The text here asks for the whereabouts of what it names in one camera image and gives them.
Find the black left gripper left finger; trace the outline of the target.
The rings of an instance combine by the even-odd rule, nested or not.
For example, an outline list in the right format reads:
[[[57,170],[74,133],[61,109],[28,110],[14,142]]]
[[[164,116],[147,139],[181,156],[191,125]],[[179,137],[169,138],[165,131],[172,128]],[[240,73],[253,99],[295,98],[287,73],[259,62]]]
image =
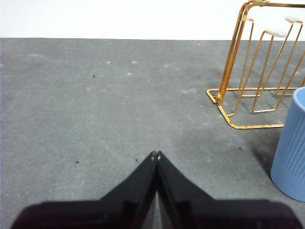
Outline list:
[[[152,151],[99,200],[43,202],[26,207],[13,229],[139,229],[155,197],[157,153]]]

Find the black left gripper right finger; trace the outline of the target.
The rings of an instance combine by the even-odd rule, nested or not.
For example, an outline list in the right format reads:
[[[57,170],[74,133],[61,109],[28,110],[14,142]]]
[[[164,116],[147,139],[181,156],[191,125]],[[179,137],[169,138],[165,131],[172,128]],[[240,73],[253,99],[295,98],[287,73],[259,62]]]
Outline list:
[[[266,199],[214,199],[157,153],[158,194],[175,229],[300,229],[290,207]]]

